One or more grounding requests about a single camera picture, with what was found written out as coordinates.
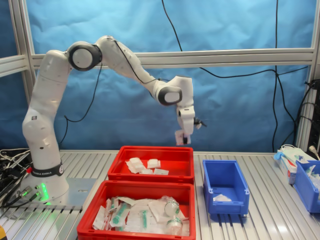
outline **metal table surface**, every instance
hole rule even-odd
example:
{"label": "metal table surface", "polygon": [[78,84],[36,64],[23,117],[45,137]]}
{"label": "metal table surface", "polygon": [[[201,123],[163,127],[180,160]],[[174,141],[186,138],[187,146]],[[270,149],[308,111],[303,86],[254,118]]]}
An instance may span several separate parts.
{"label": "metal table surface", "polygon": [[[62,150],[61,159],[69,178],[108,179],[118,151]],[[286,183],[272,153],[195,152],[195,210],[197,240],[320,240],[320,214],[309,214],[295,189]],[[250,190],[249,213],[208,216],[203,194],[203,159],[237,160]],[[13,209],[0,219],[9,240],[75,240],[83,210]]]}

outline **aluminum frame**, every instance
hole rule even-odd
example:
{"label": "aluminum frame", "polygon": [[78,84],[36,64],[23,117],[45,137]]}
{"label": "aluminum frame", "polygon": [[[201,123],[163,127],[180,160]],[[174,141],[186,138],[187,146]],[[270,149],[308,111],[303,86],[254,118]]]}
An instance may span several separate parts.
{"label": "aluminum frame", "polygon": [[[0,77],[22,72],[23,84],[27,102],[30,102],[32,89],[36,81],[35,70],[39,68],[44,54],[35,54],[30,28],[26,0],[8,0],[17,52],[17,56],[0,59]],[[274,65],[310,65],[308,82],[320,77],[320,61],[318,61],[320,35],[320,0],[317,0],[314,18],[312,45],[310,48],[270,48],[270,49],[232,49],[184,52],[139,52],[142,65],[152,68],[197,68],[197,67],[231,67],[231,66],[274,66]],[[316,91],[310,91],[307,101],[315,102]],[[307,104],[303,115],[312,118],[313,106]],[[311,124],[302,119],[298,129],[297,145],[307,149]]]}

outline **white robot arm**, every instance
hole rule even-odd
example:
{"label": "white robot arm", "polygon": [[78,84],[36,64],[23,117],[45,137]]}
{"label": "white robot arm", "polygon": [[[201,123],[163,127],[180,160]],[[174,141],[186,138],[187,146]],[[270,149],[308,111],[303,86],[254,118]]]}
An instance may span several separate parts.
{"label": "white robot arm", "polygon": [[176,105],[178,123],[182,128],[175,134],[178,145],[190,143],[194,125],[200,127],[203,124],[195,118],[191,78],[176,76],[169,82],[155,79],[143,69],[138,57],[112,36],[103,36],[95,44],[76,42],[65,52],[50,50],[41,62],[22,124],[33,166],[31,174],[21,182],[21,190],[30,187],[33,192],[38,191],[35,202],[58,198],[69,188],[63,175],[54,119],[71,70],[88,71],[99,63],[136,80],[160,104]]}

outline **white box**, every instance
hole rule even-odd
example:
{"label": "white box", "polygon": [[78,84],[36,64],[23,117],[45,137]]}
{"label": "white box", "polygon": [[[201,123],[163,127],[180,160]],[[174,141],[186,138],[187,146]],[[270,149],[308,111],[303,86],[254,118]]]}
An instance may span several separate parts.
{"label": "white box", "polygon": [[283,175],[288,180],[289,184],[294,184],[296,180],[297,165],[295,162],[290,161],[285,156],[281,156],[280,160],[276,161],[279,164],[279,167]]}

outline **red plastic bin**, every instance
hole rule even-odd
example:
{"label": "red plastic bin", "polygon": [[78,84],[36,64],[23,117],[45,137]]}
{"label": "red plastic bin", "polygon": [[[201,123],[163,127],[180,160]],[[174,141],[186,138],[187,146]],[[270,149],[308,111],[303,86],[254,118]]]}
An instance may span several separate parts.
{"label": "red plastic bin", "polygon": [[[145,167],[149,159],[161,161],[161,169],[168,175],[131,173],[126,162],[138,157]],[[157,182],[157,183],[194,183],[194,151],[191,147],[162,146],[123,146],[116,155],[109,171],[109,180]]]}
{"label": "red plastic bin", "polygon": [[[189,236],[173,236],[123,231],[94,230],[92,224],[100,206],[106,206],[107,198],[125,196],[133,199],[160,199],[173,197],[185,217],[189,217]],[[195,240],[195,190],[185,183],[156,183],[108,180],[101,183],[77,228],[79,240]]]}

